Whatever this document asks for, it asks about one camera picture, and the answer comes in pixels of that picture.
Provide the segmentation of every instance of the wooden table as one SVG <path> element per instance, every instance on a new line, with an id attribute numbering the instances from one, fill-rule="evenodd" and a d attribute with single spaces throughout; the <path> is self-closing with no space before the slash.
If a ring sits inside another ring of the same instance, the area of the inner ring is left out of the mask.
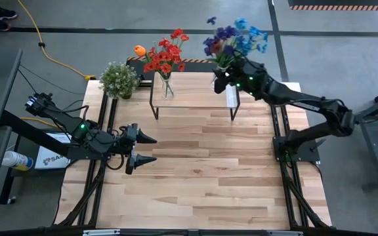
<path id="1" fill-rule="evenodd" d="M 287 85 L 299 90 L 298 83 Z M 95 121 L 102 99 L 98 87 L 98 81 L 89 81 L 84 99 L 90 105 L 87 118 Z M 139 88 L 130 100 L 119 100 L 114 128 L 138 123 L 158 143 L 138 144 L 136 150 L 158 160 L 138 167 L 132 176 L 124 169 L 106 169 L 97 227 L 289 229 L 267 104 L 241 92 L 238 118 L 232 122 L 226 110 L 201 108 L 164 108 L 155 120 L 149 99 L 150 89 Z M 304 110 L 287 110 L 291 128 L 308 127 Z M 56 222 L 81 197 L 88 164 L 78 161 L 66 171 Z M 119 159 L 110 164 L 118 166 Z M 330 225 L 318 171 L 309 163 L 298 166 L 305 199 Z M 296 201 L 294 205 L 300 222 Z"/>

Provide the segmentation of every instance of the white flower plant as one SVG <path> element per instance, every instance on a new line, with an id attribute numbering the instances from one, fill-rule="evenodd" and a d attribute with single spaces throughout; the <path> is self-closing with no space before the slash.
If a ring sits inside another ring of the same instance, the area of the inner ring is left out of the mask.
<path id="1" fill-rule="evenodd" d="M 110 98 L 128 99 L 139 86 L 139 78 L 134 68 L 125 64 L 109 62 L 109 66 L 100 76 L 101 89 Z"/>

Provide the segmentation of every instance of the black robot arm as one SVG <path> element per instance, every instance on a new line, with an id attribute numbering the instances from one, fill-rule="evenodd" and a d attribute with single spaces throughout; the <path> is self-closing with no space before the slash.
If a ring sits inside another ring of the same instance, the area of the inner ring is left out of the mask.
<path id="1" fill-rule="evenodd" d="M 69 159 L 108 159 L 112 154 L 127 155 L 128 161 L 126 173 L 140 165 L 155 161 L 155 157 L 135 155 L 136 143 L 154 144 L 157 141 L 145 135 L 137 124 L 122 127 L 122 134 L 112 135 L 100 130 L 99 125 L 90 120 L 80 117 L 72 117 L 69 111 L 63 111 L 55 106 L 52 101 L 52 94 L 34 94 L 26 103 L 26 110 L 33 115 L 50 118 L 58 126 L 63 127 L 65 133 L 71 135 L 73 145 L 69 145 L 67 152 L 59 153 Z"/>
<path id="2" fill-rule="evenodd" d="M 215 92 L 221 93 L 226 85 L 236 86 L 237 89 L 252 95 L 255 100 L 263 99 L 273 106 L 292 105 L 321 113 L 326 122 L 304 130 L 290 130 L 283 148 L 290 154 L 296 154 L 304 142 L 327 135 L 349 136 L 354 129 L 355 116 L 342 100 L 328 100 L 325 97 L 296 92 L 285 84 L 277 82 L 266 71 L 264 64 L 258 64 L 252 73 L 246 72 L 243 61 L 236 61 L 226 71 L 215 70 Z"/>

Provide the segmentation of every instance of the potted plant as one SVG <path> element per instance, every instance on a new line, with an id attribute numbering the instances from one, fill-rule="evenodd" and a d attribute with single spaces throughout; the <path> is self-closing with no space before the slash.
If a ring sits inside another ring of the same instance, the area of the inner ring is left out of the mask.
<path id="1" fill-rule="evenodd" d="M 154 41 L 154 47 L 149 52 L 140 45 L 135 46 L 134 51 L 139 57 L 145 57 L 142 61 L 144 64 L 144 73 L 155 71 L 160 74 L 163 81 L 163 97 L 173 98 L 175 92 L 171 84 L 171 72 L 178 65 L 180 72 L 184 71 L 184 63 L 180 58 L 183 42 L 189 40 L 189 37 L 183 34 L 182 29 L 176 29 L 170 38 L 163 38 L 157 45 Z"/>
<path id="2" fill-rule="evenodd" d="M 207 20 L 207 24 L 215 25 L 217 17 Z M 249 28 L 248 34 L 243 34 L 247 29 L 247 20 L 237 18 L 234 26 L 219 27 L 215 30 L 214 36 L 208 37 L 203 44 L 204 52 L 211 56 L 209 60 L 217 65 L 217 69 L 226 71 L 227 67 L 234 61 L 245 58 L 251 51 L 258 50 L 266 52 L 268 46 L 268 34 L 262 32 L 255 26 Z"/>
<path id="3" fill-rule="evenodd" d="M 109 62 L 109 66 L 100 76 L 100 88 L 110 98 L 130 99 L 133 91 L 139 86 L 139 79 L 134 68 L 120 63 Z"/>

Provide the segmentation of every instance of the gray floor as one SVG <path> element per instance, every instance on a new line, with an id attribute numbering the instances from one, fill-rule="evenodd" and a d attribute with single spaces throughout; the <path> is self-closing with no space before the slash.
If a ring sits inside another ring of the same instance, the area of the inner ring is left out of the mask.
<path id="1" fill-rule="evenodd" d="M 23 0 L 39 26 L 124 29 L 211 29 L 205 19 L 217 16 L 219 25 L 231 24 L 245 16 L 252 24 L 271 30 L 267 0 Z M 19 19 L 12 24 L 30 27 L 31 22 L 16 1 L 0 4 L 16 9 Z M 274 0 L 281 30 L 290 31 L 378 31 L 376 12 L 292 11 L 286 0 Z M 151 45 L 163 35 L 156 34 L 74 34 L 44 33 L 48 53 L 83 73 L 99 75 L 111 61 L 133 56 L 135 44 Z M 201 42 L 206 35 L 189 35 L 185 58 L 205 58 Z M 48 61 L 37 46 L 36 33 L 0 33 L 0 49 L 22 48 L 22 64 L 53 83 L 84 93 L 86 82 L 69 69 Z M 371 105 L 378 95 L 378 38 L 371 37 L 282 37 L 289 80 L 300 82 L 302 91 L 328 98 L 340 98 L 354 111 Z M 280 77 L 273 37 L 266 54 L 250 59 L 264 62 L 269 72 Z M 52 92 L 59 107 L 82 98 L 46 84 L 25 73 L 36 90 Z M 32 90 L 16 78 L 8 110 L 30 116 L 24 102 Z M 315 125 L 323 117 L 308 113 Z M 352 136 L 329 137 L 319 147 L 324 187 L 333 225 L 339 229 L 378 232 L 378 191 L 363 193 L 361 186 L 378 180 L 374 161 L 357 127 Z M 5 175 L 1 171 L 0 191 Z M 62 176 L 16 181 L 13 194 L 18 202 L 0 206 L 0 230 L 49 226 L 56 210 Z"/>

